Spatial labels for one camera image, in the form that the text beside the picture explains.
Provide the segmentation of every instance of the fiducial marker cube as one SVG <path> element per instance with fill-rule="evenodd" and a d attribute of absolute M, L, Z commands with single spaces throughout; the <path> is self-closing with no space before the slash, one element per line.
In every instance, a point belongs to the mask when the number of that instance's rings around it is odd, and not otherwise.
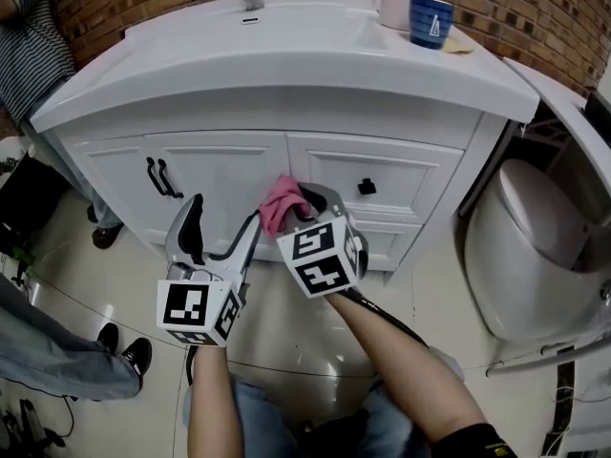
<path fill-rule="evenodd" d="M 359 281 L 361 242 L 339 217 L 277 239 L 284 263 L 305 295 L 313 299 Z"/>
<path fill-rule="evenodd" d="M 231 281 L 158 281 L 157 326 L 183 344 L 227 346 L 240 310 Z"/>

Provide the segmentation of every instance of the black sleeve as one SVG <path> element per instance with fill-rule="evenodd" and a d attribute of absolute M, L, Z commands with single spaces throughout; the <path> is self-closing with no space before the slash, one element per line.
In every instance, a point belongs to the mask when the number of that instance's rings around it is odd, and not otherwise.
<path fill-rule="evenodd" d="M 432 458 L 517 458 L 489 424 L 465 427 L 432 446 Z"/>

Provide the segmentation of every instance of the blue cup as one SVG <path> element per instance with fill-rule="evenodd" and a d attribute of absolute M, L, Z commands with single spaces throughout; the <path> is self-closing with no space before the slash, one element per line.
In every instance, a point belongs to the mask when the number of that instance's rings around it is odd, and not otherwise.
<path fill-rule="evenodd" d="M 452 26 L 454 5 L 441 0 L 410 0 L 410 41 L 440 50 Z"/>

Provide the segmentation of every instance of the bathroom vanity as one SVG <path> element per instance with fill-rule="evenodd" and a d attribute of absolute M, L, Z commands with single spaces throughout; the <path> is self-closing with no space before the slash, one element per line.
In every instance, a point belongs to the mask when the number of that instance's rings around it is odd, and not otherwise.
<path fill-rule="evenodd" d="M 223 252 L 279 175 L 337 190 L 395 271 L 448 225 L 508 125 L 537 93 L 473 48 L 419 48 L 370 0 L 240 0 L 127 30 L 32 119 L 53 130 L 127 227 L 157 252 L 204 198 L 204 249 Z M 280 260 L 261 237 L 255 258 Z"/>

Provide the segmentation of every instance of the white cup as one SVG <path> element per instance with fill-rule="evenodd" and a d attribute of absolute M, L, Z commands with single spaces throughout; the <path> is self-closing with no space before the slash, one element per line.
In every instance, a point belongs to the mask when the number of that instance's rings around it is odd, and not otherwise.
<path fill-rule="evenodd" d="M 380 14 L 379 22 L 383 26 L 410 30 L 410 0 L 372 0 L 373 7 Z"/>

